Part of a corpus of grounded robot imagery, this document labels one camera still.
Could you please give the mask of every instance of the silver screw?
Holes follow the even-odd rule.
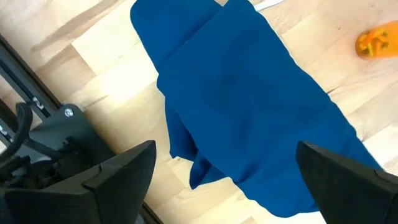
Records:
[[[70,118],[73,116],[73,110],[70,108],[65,109],[65,116]]]
[[[44,109],[43,104],[36,97],[33,97],[32,100],[40,110]]]

